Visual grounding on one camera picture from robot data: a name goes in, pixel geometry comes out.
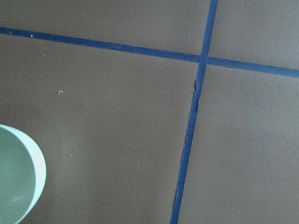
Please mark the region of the green bowl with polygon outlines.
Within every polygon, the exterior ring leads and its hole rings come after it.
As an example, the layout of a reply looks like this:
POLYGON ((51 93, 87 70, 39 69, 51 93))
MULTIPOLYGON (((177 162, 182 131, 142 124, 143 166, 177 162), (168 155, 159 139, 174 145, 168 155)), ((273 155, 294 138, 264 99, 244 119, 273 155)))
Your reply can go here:
POLYGON ((35 206, 46 180, 46 163, 35 141, 0 126, 0 222, 18 224, 35 206))

